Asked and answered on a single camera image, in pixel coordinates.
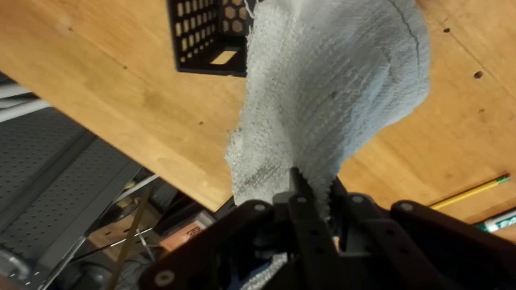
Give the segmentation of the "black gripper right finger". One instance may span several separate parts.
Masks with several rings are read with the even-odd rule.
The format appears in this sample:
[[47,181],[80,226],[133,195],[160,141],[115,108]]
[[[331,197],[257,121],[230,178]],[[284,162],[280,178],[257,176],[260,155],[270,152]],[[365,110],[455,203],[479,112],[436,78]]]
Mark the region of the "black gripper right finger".
[[516,290],[516,247],[417,202],[389,210],[336,179],[330,205],[338,247],[363,258],[384,290]]

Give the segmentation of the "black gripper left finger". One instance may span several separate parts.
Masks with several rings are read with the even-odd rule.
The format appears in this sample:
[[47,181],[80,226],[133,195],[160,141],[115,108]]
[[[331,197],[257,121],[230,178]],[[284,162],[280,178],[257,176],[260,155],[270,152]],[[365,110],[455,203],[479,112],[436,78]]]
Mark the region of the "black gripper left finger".
[[297,168],[291,183],[286,202],[246,202],[154,263],[139,279],[141,290],[231,290],[281,255],[288,263],[276,276],[304,286],[315,276],[310,266],[334,261],[334,237],[342,237],[346,226],[341,212],[317,212],[315,191]]

